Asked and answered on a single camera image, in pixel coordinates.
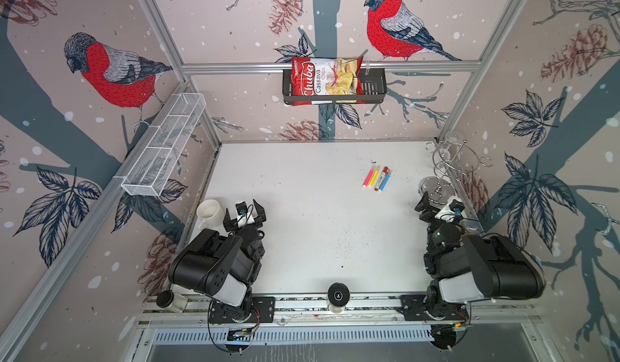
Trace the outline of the yellow highlighter pen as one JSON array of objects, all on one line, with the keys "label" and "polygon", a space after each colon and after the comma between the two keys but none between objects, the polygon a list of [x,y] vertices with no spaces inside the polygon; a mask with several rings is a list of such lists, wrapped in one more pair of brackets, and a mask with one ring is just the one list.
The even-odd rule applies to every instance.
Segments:
[{"label": "yellow highlighter pen", "polygon": [[374,167],[374,171],[367,183],[368,188],[373,188],[375,186],[377,178],[379,177],[380,173],[381,173],[381,166],[379,164],[376,164],[376,166]]}]

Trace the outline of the white marker pen red end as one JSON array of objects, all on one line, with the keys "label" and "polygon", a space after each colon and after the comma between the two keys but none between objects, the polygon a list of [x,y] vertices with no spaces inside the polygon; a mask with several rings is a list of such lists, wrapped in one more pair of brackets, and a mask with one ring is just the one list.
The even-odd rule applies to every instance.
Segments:
[{"label": "white marker pen red end", "polygon": [[374,187],[375,191],[379,191],[381,189],[381,186],[383,185],[388,174],[389,174],[389,167],[384,167],[383,171],[381,171],[380,175],[378,176],[375,182],[375,187]]}]

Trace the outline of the blue marker pen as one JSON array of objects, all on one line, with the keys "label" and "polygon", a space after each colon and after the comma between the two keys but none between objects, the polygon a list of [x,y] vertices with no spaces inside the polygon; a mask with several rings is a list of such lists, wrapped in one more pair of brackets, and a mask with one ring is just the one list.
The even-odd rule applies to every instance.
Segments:
[{"label": "blue marker pen", "polygon": [[391,170],[387,170],[387,171],[384,173],[383,179],[380,181],[380,183],[379,183],[379,187],[378,187],[378,189],[377,189],[377,191],[378,191],[378,192],[382,192],[382,191],[384,190],[385,185],[387,184],[387,182],[388,182],[388,180],[389,180],[389,178],[390,178],[391,174],[392,174],[392,171],[391,171]]}]

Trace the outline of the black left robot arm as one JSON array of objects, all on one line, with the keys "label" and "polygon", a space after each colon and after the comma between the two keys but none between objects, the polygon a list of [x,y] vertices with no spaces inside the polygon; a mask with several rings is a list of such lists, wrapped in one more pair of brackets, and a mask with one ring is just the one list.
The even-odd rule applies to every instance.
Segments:
[{"label": "black left robot arm", "polygon": [[231,215],[213,199],[200,203],[196,216],[201,230],[168,272],[171,284],[210,298],[213,323],[259,322],[263,316],[252,286],[265,255],[266,211],[257,201],[239,202],[235,211]]}]

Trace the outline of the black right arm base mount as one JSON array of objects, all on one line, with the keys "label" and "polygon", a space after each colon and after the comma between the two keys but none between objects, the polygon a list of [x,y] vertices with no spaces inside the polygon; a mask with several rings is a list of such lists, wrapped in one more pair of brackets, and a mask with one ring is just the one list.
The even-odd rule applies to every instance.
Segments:
[{"label": "black right arm base mount", "polygon": [[428,297],[415,293],[401,295],[400,307],[396,311],[405,321],[469,321],[470,315],[465,304],[444,302],[440,297]]}]

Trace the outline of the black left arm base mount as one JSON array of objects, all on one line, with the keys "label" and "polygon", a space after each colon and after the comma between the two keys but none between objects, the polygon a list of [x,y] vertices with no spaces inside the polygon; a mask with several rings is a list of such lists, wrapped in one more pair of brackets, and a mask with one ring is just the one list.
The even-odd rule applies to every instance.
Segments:
[{"label": "black left arm base mount", "polygon": [[208,313],[210,324],[272,323],[275,309],[274,297],[246,298],[239,307],[215,302]]}]

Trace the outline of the pink highlighter pen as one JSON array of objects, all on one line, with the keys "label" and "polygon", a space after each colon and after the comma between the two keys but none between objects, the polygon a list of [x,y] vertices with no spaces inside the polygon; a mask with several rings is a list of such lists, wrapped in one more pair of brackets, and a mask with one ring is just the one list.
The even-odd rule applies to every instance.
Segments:
[{"label": "pink highlighter pen", "polygon": [[370,183],[371,183],[371,179],[373,178],[374,174],[376,173],[376,164],[373,164],[371,167],[371,170],[369,171],[365,181],[363,182],[363,187],[367,187]]}]

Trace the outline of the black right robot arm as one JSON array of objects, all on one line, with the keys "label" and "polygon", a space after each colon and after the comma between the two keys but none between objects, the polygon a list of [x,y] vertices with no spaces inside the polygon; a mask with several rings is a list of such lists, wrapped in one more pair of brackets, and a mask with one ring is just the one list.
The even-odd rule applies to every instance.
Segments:
[{"label": "black right robot arm", "polygon": [[546,281],[537,263],[505,236],[466,232],[463,209],[458,197],[439,209],[427,191],[415,207],[427,223],[423,260],[431,282],[421,303],[425,312],[436,320],[466,318],[473,302],[541,297]]}]

